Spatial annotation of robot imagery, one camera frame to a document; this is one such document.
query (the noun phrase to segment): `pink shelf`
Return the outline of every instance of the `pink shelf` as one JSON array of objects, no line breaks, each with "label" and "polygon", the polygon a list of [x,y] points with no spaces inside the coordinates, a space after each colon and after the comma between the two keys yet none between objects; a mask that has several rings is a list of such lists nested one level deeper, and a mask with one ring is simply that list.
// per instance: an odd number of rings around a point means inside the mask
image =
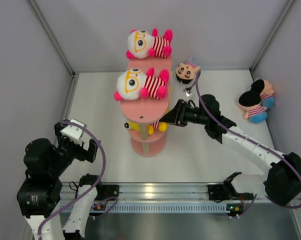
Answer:
[{"label": "pink shelf", "polygon": [[152,135],[149,135],[147,140],[143,140],[141,137],[141,134],[139,131],[135,131],[133,129],[128,130],[129,135],[136,140],[137,142],[140,143],[153,143],[161,139],[165,132],[164,131],[158,131],[155,129],[154,133]]},{"label": "pink shelf", "polygon": [[[163,69],[168,69],[171,73],[172,58],[152,57],[144,59],[133,59],[129,61],[127,69],[137,68],[143,72],[149,68],[155,69],[155,76],[158,76]],[[138,98],[136,100],[120,101],[120,108],[123,115],[130,121],[138,124],[151,124],[164,116],[169,107],[169,94],[164,99]]]},{"label": "pink shelf", "polygon": [[149,154],[144,153],[143,145],[141,142],[138,142],[133,138],[130,139],[130,142],[132,148],[136,153],[144,157],[152,157],[159,154],[164,149],[166,143],[166,134],[164,134],[164,136],[158,141],[149,143]]}]

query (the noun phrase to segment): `black hair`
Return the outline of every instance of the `black hair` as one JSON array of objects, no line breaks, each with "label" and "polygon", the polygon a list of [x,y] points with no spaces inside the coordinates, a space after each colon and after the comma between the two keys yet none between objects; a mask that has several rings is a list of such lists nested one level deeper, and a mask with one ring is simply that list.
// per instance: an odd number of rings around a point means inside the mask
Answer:
[{"label": "black hair", "polygon": [[239,97],[238,103],[244,107],[252,107],[261,103],[261,96],[257,91],[250,90]]},{"label": "black hair", "polygon": [[177,76],[177,74],[176,74],[176,79],[177,79],[179,82],[181,82],[182,84],[189,84],[189,83],[193,80],[193,79],[190,79],[190,78],[185,78],[185,79],[183,79],[183,78]]},{"label": "black hair", "polygon": [[256,92],[258,92],[259,94],[261,94],[261,92],[264,90],[265,88],[265,83],[264,83],[264,80],[263,79],[258,79],[256,81],[254,81],[252,84],[251,84],[251,90],[254,90]]}]

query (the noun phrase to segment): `gray floor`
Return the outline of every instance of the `gray floor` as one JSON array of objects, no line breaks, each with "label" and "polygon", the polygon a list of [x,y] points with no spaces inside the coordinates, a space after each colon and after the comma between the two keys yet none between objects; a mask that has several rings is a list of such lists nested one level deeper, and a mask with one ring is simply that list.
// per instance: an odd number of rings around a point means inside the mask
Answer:
[{"label": "gray floor", "polygon": [[[61,216],[62,223],[67,215]],[[88,220],[85,240],[300,240],[293,213],[255,204],[241,219],[208,214],[109,214]]]}]

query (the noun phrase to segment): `gray wall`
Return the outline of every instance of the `gray wall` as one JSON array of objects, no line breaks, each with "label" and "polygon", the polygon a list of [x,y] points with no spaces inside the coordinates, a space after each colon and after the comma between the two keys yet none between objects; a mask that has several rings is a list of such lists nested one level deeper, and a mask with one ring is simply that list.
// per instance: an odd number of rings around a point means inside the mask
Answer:
[{"label": "gray wall", "polygon": [[296,1],[256,76],[274,84],[277,106],[269,111],[279,150],[301,156],[301,0]]},{"label": "gray wall", "polygon": [[174,65],[248,68],[286,0],[37,0],[75,70],[127,67],[130,30],[174,31]]},{"label": "gray wall", "polygon": [[54,140],[70,76],[25,0],[0,0],[0,240],[18,240],[25,146]]}]

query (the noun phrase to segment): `blue pants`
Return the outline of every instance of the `blue pants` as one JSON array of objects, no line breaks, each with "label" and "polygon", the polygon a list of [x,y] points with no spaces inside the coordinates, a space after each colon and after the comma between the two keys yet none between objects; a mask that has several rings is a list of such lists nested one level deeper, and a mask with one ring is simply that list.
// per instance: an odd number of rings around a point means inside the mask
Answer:
[{"label": "blue pants", "polygon": [[263,122],[265,119],[267,119],[267,113],[265,111],[263,111],[262,113],[259,113],[259,114],[255,114],[249,118],[249,120],[253,124],[259,124],[259,123]]},{"label": "blue pants", "polygon": [[271,109],[275,106],[275,98],[273,96],[265,98],[263,101],[261,101],[261,105],[267,109]]}]

